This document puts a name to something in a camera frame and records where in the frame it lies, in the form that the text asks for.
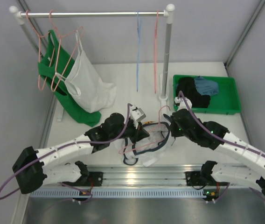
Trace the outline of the white printed navy-trim tank top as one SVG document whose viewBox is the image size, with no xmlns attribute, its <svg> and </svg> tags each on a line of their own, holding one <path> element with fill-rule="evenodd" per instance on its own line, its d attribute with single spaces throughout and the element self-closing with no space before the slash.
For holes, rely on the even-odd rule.
<svg viewBox="0 0 265 224">
<path fill-rule="evenodd" d="M 124 155 L 120 155 L 122 158 L 123 164 L 127 166 L 134 165 L 142 165 L 144 167 L 149 167 L 153 165 L 156 161 L 161 159 L 161 157 L 165 154 L 168 148 L 168 141 L 170 139 L 170 130 L 169 123 L 162 121 L 161 122 L 165 126 L 165 132 L 162 136 L 165 138 L 159 145 L 152 145 L 149 150 L 144 152 L 130 152 Z M 143 128 L 148 132 L 153 125 L 143 125 Z M 126 144 L 132 143 L 129 138 L 119 139 L 113 143 L 117 153 L 120 149 L 122 149 Z"/>
</svg>

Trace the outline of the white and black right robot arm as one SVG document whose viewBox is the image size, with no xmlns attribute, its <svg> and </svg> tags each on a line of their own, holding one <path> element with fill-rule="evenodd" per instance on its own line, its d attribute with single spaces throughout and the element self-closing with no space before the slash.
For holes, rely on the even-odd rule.
<svg viewBox="0 0 265 224">
<path fill-rule="evenodd" d="M 228 128 L 214 121 L 195 119 L 187 109 L 164 117 L 170 122 L 170 132 L 174 138 L 186 137 L 201 147 L 242 163 L 241 167 L 230 167 L 216 161 L 206 161 L 200 171 L 203 183 L 235 183 L 255 189 L 265 196 L 265 152 L 242 141 Z"/>
</svg>

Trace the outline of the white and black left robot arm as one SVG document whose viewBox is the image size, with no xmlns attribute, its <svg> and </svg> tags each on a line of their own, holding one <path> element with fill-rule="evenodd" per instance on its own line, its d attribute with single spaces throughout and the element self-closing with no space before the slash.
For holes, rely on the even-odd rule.
<svg viewBox="0 0 265 224">
<path fill-rule="evenodd" d="M 129 138 L 136 143 L 149 137 L 141 123 L 145 117 L 140 112 L 132 112 L 124 119 L 122 114 L 113 113 L 104 123 L 73 140 L 43 149 L 23 149 L 12 167 L 21 193 L 28 194 L 58 182 L 85 185 L 89 179 L 86 165 L 81 161 L 70 163 L 70 160 L 106 149 L 118 139 Z"/>
</svg>

